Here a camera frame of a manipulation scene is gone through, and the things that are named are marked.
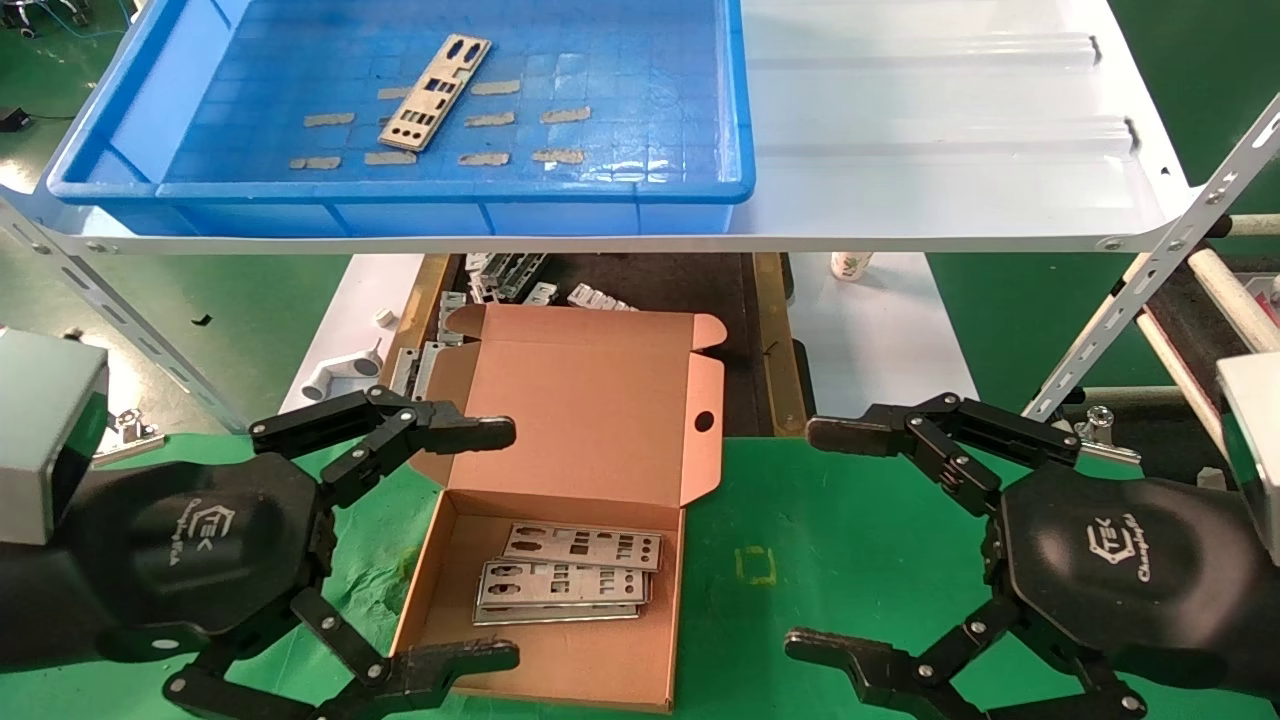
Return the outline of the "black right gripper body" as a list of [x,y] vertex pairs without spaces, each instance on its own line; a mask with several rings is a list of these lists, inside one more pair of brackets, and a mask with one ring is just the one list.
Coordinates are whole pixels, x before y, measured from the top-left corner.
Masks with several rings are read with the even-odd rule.
[[1102,659],[1184,689],[1266,687],[1266,552],[1243,500],[1051,464],[1002,493],[987,541],[1014,635],[1051,667]]

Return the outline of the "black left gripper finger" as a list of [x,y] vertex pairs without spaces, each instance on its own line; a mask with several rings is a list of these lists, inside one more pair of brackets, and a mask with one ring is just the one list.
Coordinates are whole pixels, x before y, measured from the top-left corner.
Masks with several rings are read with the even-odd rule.
[[321,503],[347,509],[420,452],[507,448],[516,427],[508,416],[465,416],[452,402],[412,401],[374,386],[256,421],[250,436],[256,454],[288,460],[347,443],[319,477]]
[[[349,671],[332,698],[310,705],[227,678],[232,665],[303,626]],[[225,635],[210,641],[195,660],[166,679],[166,701],[201,719],[384,719],[438,708],[462,676],[513,670],[512,641],[481,638],[422,644],[389,657],[379,655],[320,591],[283,594]]]

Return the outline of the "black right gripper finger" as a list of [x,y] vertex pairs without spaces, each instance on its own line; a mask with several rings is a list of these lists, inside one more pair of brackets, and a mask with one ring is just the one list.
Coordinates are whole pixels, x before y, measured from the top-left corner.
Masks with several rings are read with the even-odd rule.
[[973,450],[1036,470],[1074,466],[1082,445],[1071,432],[955,393],[873,404],[859,418],[813,416],[806,442],[828,454],[905,457],[974,518],[997,512],[1002,482]]
[[796,626],[785,637],[788,657],[845,673],[864,705],[914,719],[1144,719],[1146,700],[1102,659],[1070,659],[1082,692],[982,710],[956,689],[954,678],[1021,626],[1027,607],[995,596],[938,638],[920,657],[891,644]]

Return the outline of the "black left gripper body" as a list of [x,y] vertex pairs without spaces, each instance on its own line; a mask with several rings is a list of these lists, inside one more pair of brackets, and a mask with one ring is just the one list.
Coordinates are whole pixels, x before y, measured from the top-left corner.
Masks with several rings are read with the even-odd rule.
[[93,653],[264,652],[298,625],[294,597],[330,574],[334,525],[317,482],[278,454],[92,473],[68,546],[96,612]]

